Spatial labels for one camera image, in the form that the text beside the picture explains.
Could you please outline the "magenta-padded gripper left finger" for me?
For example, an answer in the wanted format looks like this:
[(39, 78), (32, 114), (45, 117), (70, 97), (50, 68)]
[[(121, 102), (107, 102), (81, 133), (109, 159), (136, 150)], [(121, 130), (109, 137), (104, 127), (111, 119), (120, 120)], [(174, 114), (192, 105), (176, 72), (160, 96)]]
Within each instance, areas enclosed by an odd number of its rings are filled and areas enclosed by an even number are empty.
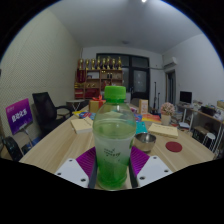
[(67, 159), (55, 175), (78, 186), (94, 189), (97, 179), (95, 148), (90, 148), (76, 159)]

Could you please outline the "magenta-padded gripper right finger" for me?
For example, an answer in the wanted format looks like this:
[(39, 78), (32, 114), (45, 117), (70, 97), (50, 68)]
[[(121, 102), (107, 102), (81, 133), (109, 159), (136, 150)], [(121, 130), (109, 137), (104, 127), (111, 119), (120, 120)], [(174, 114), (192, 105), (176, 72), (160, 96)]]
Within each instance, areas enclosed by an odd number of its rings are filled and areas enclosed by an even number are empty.
[(132, 147), (129, 175), (133, 188), (146, 186), (170, 174), (172, 171), (158, 156), (148, 156), (137, 147)]

